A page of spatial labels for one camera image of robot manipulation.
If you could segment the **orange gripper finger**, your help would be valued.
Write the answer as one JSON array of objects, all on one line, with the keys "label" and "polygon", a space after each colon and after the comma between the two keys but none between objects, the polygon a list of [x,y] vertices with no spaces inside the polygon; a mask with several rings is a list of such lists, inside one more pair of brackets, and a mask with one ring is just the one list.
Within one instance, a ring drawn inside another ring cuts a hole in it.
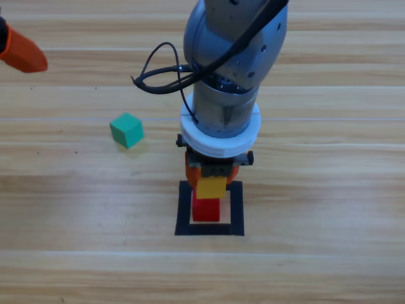
[{"label": "orange gripper finger", "polygon": [[48,62],[38,45],[1,17],[1,61],[23,73],[45,72]]}]

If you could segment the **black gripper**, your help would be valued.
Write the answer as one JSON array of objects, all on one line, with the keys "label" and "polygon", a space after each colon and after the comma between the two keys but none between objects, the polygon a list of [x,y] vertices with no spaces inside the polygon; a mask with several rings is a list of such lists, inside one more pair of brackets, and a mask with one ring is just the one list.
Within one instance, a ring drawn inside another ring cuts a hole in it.
[{"label": "black gripper", "polygon": [[185,141],[181,134],[177,134],[176,145],[185,147],[185,175],[190,186],[195,189],[199,178],[226,177],[227,185],[231,184],[239,172],[240,167],[251,166],[254,163],[253,151],[241,153],[230,158],[214,158],[203,155]]}]

